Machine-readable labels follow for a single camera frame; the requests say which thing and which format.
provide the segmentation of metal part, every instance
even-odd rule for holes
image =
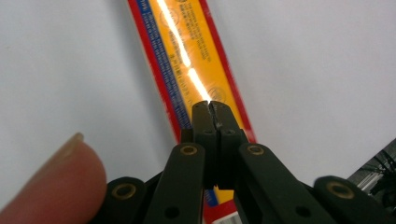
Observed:
[[[127,200],[135,193],[136,187],[133,184],[119,184],[111,191],[111,195],[118,200]]]
[[[336,223],[268,147],[244,144],[238,158],[234,197],[244,223]]]
[[[143,223],[200,223],[205,150],[194,143],[174,147]]]
[[[330,193],[342,199],[353,199],[355,197],[352,189],[340,182],[328,182],[326,188]]]
[[[192,127],[146,184],[108,183],[91,223],[201,223],[203,190],[214,185],[234,189],[243,223],[396,223],[345,179],[322,177],[313,188],[299,182],[268,147],[248,143],[225,104],[194,105]]]

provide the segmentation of yellow label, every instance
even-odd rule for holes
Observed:
[[[192,105],[219,101],[244,128],[230,84],[198,0],[149,0],[177,85],[191,119]]]

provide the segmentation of screw hole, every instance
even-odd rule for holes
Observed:
[[[165,209],[165,217],[169,219],[174,219],[180,215],[180,211],[177,207],[171,206]]]
[[[355,193],[348,186],[339,183],[339,182],[329,182],[327,183],[327,190],[338,198],[342,199],[353,199],[355,197]]]
[[[186,156],[191,156],[197,153],[198,149],[196,147],[185,146],[180,150],[180,152]]]
[[[305,206],[297,206],[296,213],[301,217],[311,217],[311,211]]]
[[[249,151],[251,154],[255,155],[255,156],[260,156],[262,154],[264,154],[264,149],[261,147],[257,147],[257,146],[248,146],[247,147],[247,151]]]
[[[134,196],[136,187],[133,184],[119,184],[112,191],[111,195],[118,200],[126,200]]]

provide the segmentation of fingertip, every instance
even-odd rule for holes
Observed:
[[[0,223],[86,223],[92,219],[106,194],[105,168],[81,139],[73,147],[67,157],[48,162],[37,172],[0,213]]]

